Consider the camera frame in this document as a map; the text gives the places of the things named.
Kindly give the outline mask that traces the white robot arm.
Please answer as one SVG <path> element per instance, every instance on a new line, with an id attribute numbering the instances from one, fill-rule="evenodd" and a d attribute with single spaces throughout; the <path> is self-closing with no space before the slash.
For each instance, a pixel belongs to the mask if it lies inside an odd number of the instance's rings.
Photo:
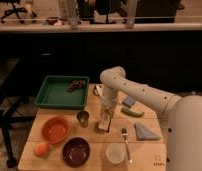
<path id="1" fill-rule="evenodd" d="M 119 91 L 138 100 L 168 120 L 166 171 L 202 171 L 202 96 L 178 96 L 125 78 L 113 67 L 101 72 L 103 99 L 116 102 Z"/>

